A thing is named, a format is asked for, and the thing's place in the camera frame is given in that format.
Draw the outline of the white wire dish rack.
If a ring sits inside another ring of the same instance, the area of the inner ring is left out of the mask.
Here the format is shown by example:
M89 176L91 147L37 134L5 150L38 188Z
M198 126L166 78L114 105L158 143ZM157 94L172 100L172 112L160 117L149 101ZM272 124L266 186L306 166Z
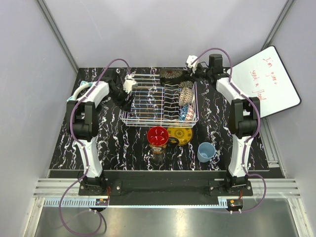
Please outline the white wire dish rack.
M133 88L131 111L119 112L119 119L127 126L162 126L192 128L199 120L197 84L193 83L193 118L181 120L179 106L182 88L179 85L160 84L159 75L133 74L137 82Z

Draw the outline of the blue triangle patterned bowl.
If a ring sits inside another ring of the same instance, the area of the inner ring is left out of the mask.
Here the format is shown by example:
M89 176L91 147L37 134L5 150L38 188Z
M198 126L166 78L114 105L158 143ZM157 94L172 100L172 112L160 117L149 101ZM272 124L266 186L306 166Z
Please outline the blue triangle patterned bowl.
M195 118L195 111L192 105L186 104L182 107L179 120L180 121L193 121Z

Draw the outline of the aluminium front rail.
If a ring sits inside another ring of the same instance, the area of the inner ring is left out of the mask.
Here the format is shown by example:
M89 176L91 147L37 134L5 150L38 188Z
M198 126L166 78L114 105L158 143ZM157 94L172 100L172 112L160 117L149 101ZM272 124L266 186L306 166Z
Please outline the aluminium front rail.
M45 206L90 208L227 208L233 200L299 199L293 179L250 179L243 191L225 192L215 181L198 179L116 179L110 190L98 195L87 191L75 179L39 179L34 197L43 198Z

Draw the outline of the white dry-erase board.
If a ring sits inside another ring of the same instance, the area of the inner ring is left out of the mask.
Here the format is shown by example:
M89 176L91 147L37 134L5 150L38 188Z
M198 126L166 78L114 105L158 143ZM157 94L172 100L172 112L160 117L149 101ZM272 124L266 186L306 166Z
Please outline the white dry-erase board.
M302 100L275 46L233 66L232 82L248 97L260 99L262 118L294 108Z

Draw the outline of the light blue cup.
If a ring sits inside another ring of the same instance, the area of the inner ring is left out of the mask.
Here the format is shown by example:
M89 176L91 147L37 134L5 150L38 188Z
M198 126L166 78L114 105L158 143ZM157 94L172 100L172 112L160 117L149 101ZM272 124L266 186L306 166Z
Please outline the light blue cup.
M215 147L208 142L203 142L199 145L197 150L197 158L200 162L205 163L213 159L216 154Z

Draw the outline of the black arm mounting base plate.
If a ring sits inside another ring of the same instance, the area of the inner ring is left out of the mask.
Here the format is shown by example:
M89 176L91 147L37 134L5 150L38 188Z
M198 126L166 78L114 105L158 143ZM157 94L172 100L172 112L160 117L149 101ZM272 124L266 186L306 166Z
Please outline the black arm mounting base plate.
M253 196L250 182L235 194L221 187L225 171L105 171L107 191L101 195L79 187L80 196L110 196L110 205L176 206L219 204L219 197Z

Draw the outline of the red interior mug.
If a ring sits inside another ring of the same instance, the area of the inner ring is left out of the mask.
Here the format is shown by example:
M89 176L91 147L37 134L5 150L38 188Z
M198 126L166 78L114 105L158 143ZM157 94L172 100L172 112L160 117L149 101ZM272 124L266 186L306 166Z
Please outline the red interior mug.
M167 129L155 126L149 129L147 140L154 154L162 154L168 146L175 147L179 140L169 135Z

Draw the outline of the black floral square plate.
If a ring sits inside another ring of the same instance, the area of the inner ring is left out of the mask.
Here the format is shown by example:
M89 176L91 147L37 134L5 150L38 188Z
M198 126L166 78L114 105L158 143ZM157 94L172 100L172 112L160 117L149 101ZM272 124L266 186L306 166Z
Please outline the black floral square plate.
M184 69L161 69L159 72L161 86L178 85L180 88L192 88L195 80Z

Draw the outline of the yellow patterned plate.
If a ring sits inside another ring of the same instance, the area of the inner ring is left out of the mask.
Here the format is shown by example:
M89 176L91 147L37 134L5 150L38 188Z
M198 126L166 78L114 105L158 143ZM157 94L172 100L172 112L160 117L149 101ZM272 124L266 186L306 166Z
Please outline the yellow patterned plate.
M174 137L179 140L179 146L184 146L188 144L193 138L192 128L169 127L167 128L167 131L170 137Z

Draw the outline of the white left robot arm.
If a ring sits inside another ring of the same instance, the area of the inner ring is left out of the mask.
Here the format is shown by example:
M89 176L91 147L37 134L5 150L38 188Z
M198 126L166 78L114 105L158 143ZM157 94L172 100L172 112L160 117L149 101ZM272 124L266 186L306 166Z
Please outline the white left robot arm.
M107 181L98 157L97 135L99 120L97 107L110 96L122 111L130 112L133 102L132 90L137 82L128 74L123 83L119 75L110 70L99 81L82 81L66 104L66 127L73 137L83 163L83 177L78 178L80 187L97 196L107 191Z

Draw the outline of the brown patterned bowl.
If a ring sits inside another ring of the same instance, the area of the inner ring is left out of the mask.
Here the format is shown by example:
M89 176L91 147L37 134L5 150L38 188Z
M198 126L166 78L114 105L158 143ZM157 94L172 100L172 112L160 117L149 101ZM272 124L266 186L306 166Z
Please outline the brown patterned bowl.
M193 102L194 93L191 88L184 87L180 93L179 106L190 105Z

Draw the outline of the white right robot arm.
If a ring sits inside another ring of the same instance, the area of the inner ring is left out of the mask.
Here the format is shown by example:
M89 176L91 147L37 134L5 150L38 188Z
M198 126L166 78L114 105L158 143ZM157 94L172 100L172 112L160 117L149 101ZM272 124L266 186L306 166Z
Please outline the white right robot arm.
M194 55L188 56L186 65L192 78L209 80L230 104L228 129L233 136L233 149L221 187L235 196L247 187L250 147L260 130L260 99L248 97L233 83L232 68L224 68L221 54L209 55L208 67L203 67Z

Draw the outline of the teal cat-ear headphones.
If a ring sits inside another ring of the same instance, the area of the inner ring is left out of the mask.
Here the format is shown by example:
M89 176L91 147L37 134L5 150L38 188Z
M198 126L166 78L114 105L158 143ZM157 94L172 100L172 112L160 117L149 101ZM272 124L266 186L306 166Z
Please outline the teal cat-ear headphones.
M91 87L92 85L93 85L92 82L82 81L82 82L80 83L80 86L74 91L74 93L72 94L72 96L67 99L67 102L68 102L68 101L75 101L75 100L77 100L77 97L79 96L79 94L80 94L84 89L89 88L89 87Z

